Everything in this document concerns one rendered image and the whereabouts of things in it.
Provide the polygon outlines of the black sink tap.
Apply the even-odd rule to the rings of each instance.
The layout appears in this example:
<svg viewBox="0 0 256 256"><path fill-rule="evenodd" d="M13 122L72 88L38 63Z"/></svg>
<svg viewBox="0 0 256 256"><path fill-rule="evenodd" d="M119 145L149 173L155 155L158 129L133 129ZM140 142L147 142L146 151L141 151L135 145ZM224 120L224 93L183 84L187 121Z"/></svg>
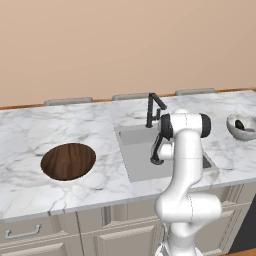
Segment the black sink tap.
<svg viewBox="0 0 256 256"><path fill-rule="evenodd" d="M158 109L156 110L156 115L153 115L153 102L156 102ZM148 109L147 109L147 121L146 128L152 128L152 122L160 119L160 114L162 110L166 110L167 106L164 102L157 96L156 93L150 93L148 95Z"/></svg>

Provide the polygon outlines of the grey stone bowl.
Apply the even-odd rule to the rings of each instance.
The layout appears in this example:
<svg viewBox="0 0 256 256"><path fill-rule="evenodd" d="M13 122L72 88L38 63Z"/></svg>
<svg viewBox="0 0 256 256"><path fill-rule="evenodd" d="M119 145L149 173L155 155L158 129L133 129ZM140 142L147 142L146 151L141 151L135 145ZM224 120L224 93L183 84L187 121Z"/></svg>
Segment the grey stone bowl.
<svg viewBox="0 0 256 256"><path fill-rule="evenodd" d="M237 140L250 141L256 139L256 117L245 114L231 114L226 119L230 134Z"/></svg>

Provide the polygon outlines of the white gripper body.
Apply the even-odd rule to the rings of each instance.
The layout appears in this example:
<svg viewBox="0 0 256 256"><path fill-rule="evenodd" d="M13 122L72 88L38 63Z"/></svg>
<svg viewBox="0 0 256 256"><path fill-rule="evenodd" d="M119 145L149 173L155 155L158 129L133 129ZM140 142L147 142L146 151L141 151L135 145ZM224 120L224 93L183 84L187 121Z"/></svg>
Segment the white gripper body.
<svg viewBox="0 0 256 256"><path fill-rule="evenodd" d="M157 153L160 160L171 161L174 156L174 144L172 142L161 144Z"/></svg>

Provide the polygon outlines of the grey stool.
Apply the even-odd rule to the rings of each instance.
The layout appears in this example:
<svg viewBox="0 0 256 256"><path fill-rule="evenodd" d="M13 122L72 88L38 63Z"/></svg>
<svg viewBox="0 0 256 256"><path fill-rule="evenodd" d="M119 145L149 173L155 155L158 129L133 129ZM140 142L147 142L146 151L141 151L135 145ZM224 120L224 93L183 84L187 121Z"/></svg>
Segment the grey stool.
<svg viewBox="0 0 256 256"><path fill-rule="evenodd" d="M44 106L58 106L58 105L74 105L93 103L92 97L66 98L66 99L52 99L44 101Z"/></svg>
<svg viewBox="0 0 256 256"><path fill-rule="evenodd" d="M198 89L186 89L175 91L175 96L197 95L197 94L209 94L216 93L214 88L198 88Z"/></svg>
<svg viewBox="0 0 256 256"><path fill-rule="evenodd" d="M148 98L149 93L119 94L112 96L112 101L134 100Z"/></svg>

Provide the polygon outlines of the black dishwasher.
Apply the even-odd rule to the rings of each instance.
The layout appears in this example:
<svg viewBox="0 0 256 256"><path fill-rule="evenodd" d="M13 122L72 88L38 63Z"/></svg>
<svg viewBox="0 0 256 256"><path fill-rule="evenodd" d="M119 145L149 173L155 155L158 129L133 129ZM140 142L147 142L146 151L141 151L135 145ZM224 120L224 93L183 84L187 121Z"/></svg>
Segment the black dishwasher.
<svg viewBox="0 0 256 256"><path fill-rule="evenodd" d="M229 253L256 248L256 195L237 233Z"/></svg>

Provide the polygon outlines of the grey sink basin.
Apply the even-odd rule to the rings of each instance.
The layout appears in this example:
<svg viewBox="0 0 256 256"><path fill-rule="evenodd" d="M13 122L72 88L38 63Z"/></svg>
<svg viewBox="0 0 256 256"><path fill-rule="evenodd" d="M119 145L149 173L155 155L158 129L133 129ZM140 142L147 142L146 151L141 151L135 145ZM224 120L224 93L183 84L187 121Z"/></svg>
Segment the grey sink basin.
<svg viewBox="0 0 256 256"><path fill-rule="evenodd" d="M174 144L174 156L171 161L155 165L150 161L151 150L159 133L156 126L146 128L144 125L117 127L116 137L131 182L197 174L203 172L217 173L219 169L203 151L200 135L192 130L180 131L174 139L164 139L163 143Z"/></svg>

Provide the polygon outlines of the dark wooden bowl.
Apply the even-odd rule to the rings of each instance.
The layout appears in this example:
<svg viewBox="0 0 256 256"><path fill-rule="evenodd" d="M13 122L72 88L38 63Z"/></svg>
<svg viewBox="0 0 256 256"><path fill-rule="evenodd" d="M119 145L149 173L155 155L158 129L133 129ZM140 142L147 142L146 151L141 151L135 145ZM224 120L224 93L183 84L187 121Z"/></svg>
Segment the dark wooden bowl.
<svg viewBox="0 0 256 256"><path fill-rule="evenodd" d="M40 167L50 178L71 181L86 175L96 162L95 151L84 144L67 143L49 150Z"/></svg>

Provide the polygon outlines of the beige cupboard door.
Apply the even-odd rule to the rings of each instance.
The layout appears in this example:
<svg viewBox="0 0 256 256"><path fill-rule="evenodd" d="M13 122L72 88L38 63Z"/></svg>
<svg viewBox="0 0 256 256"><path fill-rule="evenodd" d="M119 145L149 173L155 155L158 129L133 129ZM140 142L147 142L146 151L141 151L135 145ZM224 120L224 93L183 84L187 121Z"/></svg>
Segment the beige cupboard door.
<svg viewBox="0 0 256 256"><path fill-rule="evenodd" d="M57 236L23 240L0 248L0 256L84 256L80 237Z"/></svg>
<svg viewBox="0 0 256 256"><path fill-rule="evenodd" d="M82 234L84 256L154 256L160 234L157 220Z"/></svg>
<svg viewBox="0 0 256 256"><path fill-rule="evenodd" d="M197 233L195 245L203 256L219 256L229 252L249 208L249 203L224 204L220 218Z"/></svg>

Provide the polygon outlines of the beige drawer front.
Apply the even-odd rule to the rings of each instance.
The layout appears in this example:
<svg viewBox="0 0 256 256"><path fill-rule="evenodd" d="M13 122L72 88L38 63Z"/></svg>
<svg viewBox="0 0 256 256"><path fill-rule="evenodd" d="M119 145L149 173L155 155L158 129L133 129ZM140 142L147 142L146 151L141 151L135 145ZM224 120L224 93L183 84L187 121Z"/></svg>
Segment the beige drawer front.
<svg viewBox="0 0 256 256"><path fill-rule="evenodd" d="M36 224L41 224L40 232L37 235L25 237L25 238L19 238L19 239L11 239L6 240L5 239L5 231L8 229L12 229L14 231L30 231L34 229L34 226ZM52 226L51 219L49 217L42 217L42 218L35 218L35 219L29 219L29 220L20 220L15 221L12 223L5 223L0 224L0 244L9 243L9 242L16 242L23 239L33 239L33 238L39 238L46 235L51 235L54 233L54 229Z"/></svg>

